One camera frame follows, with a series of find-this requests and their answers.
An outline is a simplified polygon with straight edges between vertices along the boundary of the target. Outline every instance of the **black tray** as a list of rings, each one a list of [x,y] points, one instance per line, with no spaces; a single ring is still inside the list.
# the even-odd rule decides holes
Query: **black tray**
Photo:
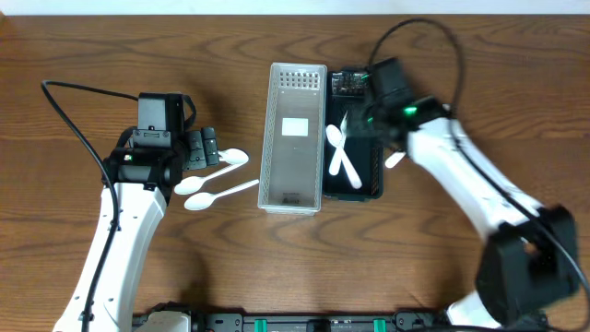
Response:
[[[335,125],[339,128],[346,112],[351,114],[362,110],[364,97],[358,94],[354,96],[333,95],[332,75],[334,75],[334,72],[328,73],[326,84],[325,125]],[[330,161],[336,149],[326,140],[324,143],[324,195],[346,201],[365,201],[381,197],[384,189],[383,148],[374,138],[347,137],[344,150],[359,174],[362,187],[354,189],[350,185],[342,165],[340,165],[338,175],[333,176],[328,173]]]

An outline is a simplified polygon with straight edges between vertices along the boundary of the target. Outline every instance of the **spoon handle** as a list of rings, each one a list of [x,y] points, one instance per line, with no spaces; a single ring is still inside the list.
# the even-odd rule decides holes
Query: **spoon handle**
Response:
[[[352,166],[352,162],[350,162],[350,159],[344,150],[342,151],[342,164],[344,165],[344,170],[347,172],[348,180],[352,187],[360,189],[362,187],[362,182],[360,181],[359,174],[354,169],[354,166]]]
[[[203,181],[211,180],[214,177],[218,177],[218,176],[220,176],[222,174],[225,174],[227,172],[231,172],[231,171],[237,169],[238,167],[240,167],[242,165],[243,164],[234,164],[234,165],[230,165],[230,166],[228,166],[226,168],[222,168],[221,170],[219,170],[217,172],[210,173],[208,176],[204,177],[203,178]]]
[[[340,172],[340,164],[342,163],[342,152],[344,150],[342,148],[336,148],[334,152],[334,156],[332,156],[332,161],[330,161],[330,167],[328,168],[328,172],[331,175],[337,175]]]
[[[396,164],[406,156],[406,152],[396,151],[387,160],[385,160],[385,167],[394,168]]]
[[[239,191],[244,190],[246,188],[250,188],[253,185],[257,185],[259,182],[260,182],[260,180],[256,179],[256,180],[249,181],[249,182],[247,182],[245,184],[236,185],[236,186],[234,186],[231,189],[228,189],[226,191],[222,191],[219,194],[215,194],[215,198],[220,198],[220,197],[223,197],[223,196],[226,196],[226,195],[229,195],[229,194],[233,194],[233,193],[239,192]]]

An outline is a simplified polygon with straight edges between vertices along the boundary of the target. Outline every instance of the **plastic spoon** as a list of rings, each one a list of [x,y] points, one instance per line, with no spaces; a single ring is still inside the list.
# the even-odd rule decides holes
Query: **plastic spoon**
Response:
[[[396,164],[406,156],[406,152],[396,151],[385,160],[385,167],[394,168]]]
[[[348,180],[353,188],[359,189],[362,187],[362,182],[360,181],[359,174],[352,166],[350,159],[347,156],[347,153],[340,147],[340,141],[342,140],[342,133],[335,125],[329,124],[328,127],[325,129],[325,135],[328,138],[328,142],[336,149],[341,149],[340,154],[342,155],[342,165],[344,165],[344,170],[347,172]]]
[[[250,159],[246,152],[238,148],[228,148],[225,151],[218,151],[218,153],[221,157],[219,160],[231,165],[246,163]]]
[[[340,164],[342,163],[342,151],[344,151],[344,143],[347,140],[347,117],[348,112],[344,114],[344,118],[342,118],[342,123],[340,124],[340,133],[342,133],[342,139],[340,140],[339,146],[342,148],[337,148],[336,152],[334,152],[334,156],[332,156],[332,161],[330,161],[330,166],[328,167],[328,173],[331,175],[337,175],[340,172]]]
[[[187,199],[186,202],[184,202],[184,207],[186,209],[193,210],[193,211],[209,208],[211,206],[211,204],[213,204],[214,200],[216,200],[220,197],[223,197],[223,196],[227,196],[229,194],[239,192],[239,191],[244,190],[246,188],[250,188],[253,185],[257,185],[259,182],[260,182],[259,180],[252,180],[252,181],[247,182],[245,184],[240,184],[240,185],[234,186],[233,188],[223,191],[219,194],[198,193],[196,195],[191,196],[189,199]]]
[[[243,163],[232,164],[205,177],[189,176],[174,187],[174,193],[178,195],[189,195],[192,193],[196,193],[197,191],[199,191],[199,189],[201,189],[201,187],[206,181],[211,180],[227,172],[231,172],[242,165]]]

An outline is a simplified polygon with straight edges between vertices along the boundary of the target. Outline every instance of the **green light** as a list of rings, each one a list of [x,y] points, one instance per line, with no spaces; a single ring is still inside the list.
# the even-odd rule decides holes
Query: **green light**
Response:
[[[255,319],[254,320],[254,332],[266,332],[268,327],[266,327],[266,320],[265,319]]]
[[[404,114],[405,114],[406,116],[412,116],[412,115],[416,114],[416,111],[417,111],[417,110],[418,110],[418,107],[416,107],[416,106],[407,106],[407,107],[404,109]]]
[[[387,323],[384,319],[375,319],[372,321],[374,332],[387,332]]]

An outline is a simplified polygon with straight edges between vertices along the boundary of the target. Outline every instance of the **black plastic container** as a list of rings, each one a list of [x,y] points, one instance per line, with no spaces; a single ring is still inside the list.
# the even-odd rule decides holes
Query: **black plastic container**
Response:
[[[333,89],[333,77],[342,89]],[[328,73],[325,125],[335,125],[340,128],[344,115],[360,112],[364,105],[364,88],[360,77],[361,71],[343,69],[341,72]],[[324,143],[324,176],[323,192],[325,196],[346,201],[365,201],[381,197],[384,190],[383,169],[384,152],[381,145],[374,138],[347,137],[344,150],[359,174],[362,181],[360,189],[354,189],[344,167],[340,165],[337,175],[330,175],[328,168],[336,148],[326,140]]]

